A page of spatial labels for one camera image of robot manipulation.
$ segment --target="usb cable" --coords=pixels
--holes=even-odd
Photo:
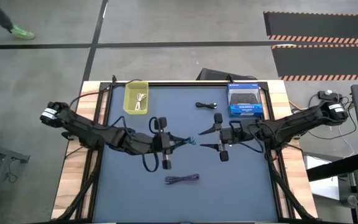
[[[199,174],[192,174],[192,175],[188,175],[185,177],[173,177],[173,176],[168,176],[165,178],[165,182],[164,184],[170,185],[170,184],[174,184],[180,181],[186,181],[186,180],[198,180],[200,178]]]
[[[209,108],[209,109],[216,109],[217,104],[216,104],[216,103],[210,103],[210,104],[207,104],[207,103],[200,103],[200,102],[197,102],[197,103],[196,103],[196,107],[197,107],[197,108]]]
[[[135,110],[140,110],[140,102],[146,98],[146,93],[138,93],[137,94],[137,102],[135,105]]]

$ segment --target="wooden table frame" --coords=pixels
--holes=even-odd
[[[236,82],[255,82],[255,81],[236,81]],[[284,116],[291,114],[290,106],[288,103],[287,93],[285,91],[284,82],[281,80],[266,80],[257,81],[259,83],[267,84],[267,93],[261,91],[261,100],[264,106],[264,116],[270,119],[280,119]],[[150,81],[151,85],[160,83],[161,85],[176,85],[180,86],[184,83],[194,83],[199,85],[200,83],[207,83],[208,85],[225,85],[225,81]],[[84,82],[81,94],[88,94],[98,92],[103,88],[106,88],[110,82]],[[125,82],[117,82],[119,85],[125,84]],[[108,120],[108,116],[105,114],[109,112],[109,103],[111,95],[105,92],[105,94],[90,95],[80,98],[78,102],[77,113],[99,123],[105,124]],[[294,146],[299,146],[299,142],[292,140],[291,143]],[[79,147],[78,141],[70,141],[67,148],[67,154],[74,151]],[[65,209],[69,206],[71,201],[75,198],[76,194],[80,191],[81,185],[95,167],[99,167],[102,153],[97,151],[87,151],[81,149],[75,154],[66,159],[63,168],[62,175],[57,190],[57,195],[52,211],[52,218],[60,216]],[[291,191],[295,197],[300,201],[302,206],[306,210],[317,217],[316,208],[314,206],[313,196],[311,194],[305,164],[303,162],[302,153],[292,147],[286,147],[282,151],[282,155],[279,156],[279,160],[275,161],[275,167],[280,172],[280,175],[290,186]],[[97,189],[96,185],[93,185],[87,191],[83,203],[80,204],[78,210],[81,213],[75,212],[73,218],[88,218],[93,216],[93,206]],[[293,210],[289,201],[285,198],[281,188],[274,183],[273,192],[278,196],[276,208],[278,208],[278,217],[282,218],[299,218],[299,215]]]

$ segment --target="black and orange mat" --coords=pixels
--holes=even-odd
[[[358,80],[358,44],[272,46],[285,81]]]
[[[264,12],[271,40],[358,44],[357,14]]]

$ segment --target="person's foot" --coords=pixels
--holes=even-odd
[[[13,26],[13,29],[10,30],[11,34],[14,38],[22,39],[22,40],[32,40],[35,38],[35,35],[30,31],[26,31],[21,29],[20,27]]]

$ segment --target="blue box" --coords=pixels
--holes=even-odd
[[[258,83],[230,83],[227,85],[227,103],[232,118],[262,118],[264,111]]]

